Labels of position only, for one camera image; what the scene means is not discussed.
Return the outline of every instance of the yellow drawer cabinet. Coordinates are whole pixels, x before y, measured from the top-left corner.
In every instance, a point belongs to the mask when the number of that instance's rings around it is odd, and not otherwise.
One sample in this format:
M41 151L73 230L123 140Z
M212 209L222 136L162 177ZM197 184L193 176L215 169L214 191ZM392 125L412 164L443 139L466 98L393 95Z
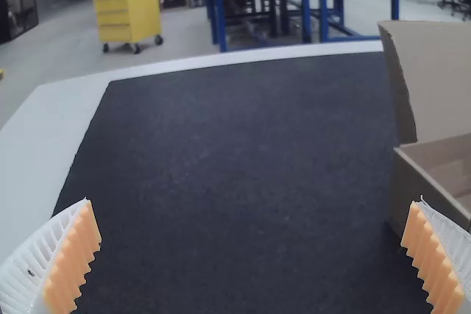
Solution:
M141 52L139 41L154 36L163 43L158 0L93 0L103 52L109 42L129 43L134 54Z

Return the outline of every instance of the cardboard box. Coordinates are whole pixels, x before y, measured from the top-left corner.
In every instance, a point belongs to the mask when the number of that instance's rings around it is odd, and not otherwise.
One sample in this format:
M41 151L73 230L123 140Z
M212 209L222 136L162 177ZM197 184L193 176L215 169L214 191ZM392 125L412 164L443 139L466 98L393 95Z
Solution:
M471 134L394 149L389 223L402 235L412 200L471 230Z
M410 203L424 200L471 228L471 26L384 21L401 146L394 150L389 223L402 235Z

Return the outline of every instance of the carpet mat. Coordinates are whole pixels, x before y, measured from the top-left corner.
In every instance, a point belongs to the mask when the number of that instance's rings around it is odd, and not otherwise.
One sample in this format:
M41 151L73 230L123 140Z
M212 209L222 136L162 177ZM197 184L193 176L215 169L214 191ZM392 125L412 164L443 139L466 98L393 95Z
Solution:
M78 313L429 313L386 225L382 53L112 82L55 213L102 232Z

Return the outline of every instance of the orange foam strip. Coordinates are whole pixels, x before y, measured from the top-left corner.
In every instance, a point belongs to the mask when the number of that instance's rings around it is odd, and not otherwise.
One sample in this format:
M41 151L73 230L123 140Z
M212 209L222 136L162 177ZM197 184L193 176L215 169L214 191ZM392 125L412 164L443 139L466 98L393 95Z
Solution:
M91 203L88 201L77 212L43 289L43 299L53 314L66 314L77 308L74 300L82 295L79 287L86 282L84 275L91 271L88 263L95 260L93 253L102 242Z
M464 300L463 287L458 281L450 260L433 227L415 201L409 208L401 246L414 258L412 265L419 269L417 276L424 279L423 289L429 292L427 301L432 313L456 314Z

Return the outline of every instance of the gray floor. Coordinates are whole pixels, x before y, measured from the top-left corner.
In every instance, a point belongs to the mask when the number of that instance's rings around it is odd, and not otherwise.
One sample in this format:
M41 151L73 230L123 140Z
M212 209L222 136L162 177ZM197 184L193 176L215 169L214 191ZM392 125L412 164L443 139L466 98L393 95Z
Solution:
M315 7L317 1L311 0ZM376 22L389 17L389 0L345 0L347 25L365 34L376 34ZM449 10L440 10L429 0L401 0L405 20L460 21ZM0 46L0 68L7 73L0 81L0 127L38 86L71 77L155 63L219 50L210 41L205 8L172 10L162 15L165 43L142 43L143 52L131 55L116 48L101 53L91 0L81 1L16 40Z

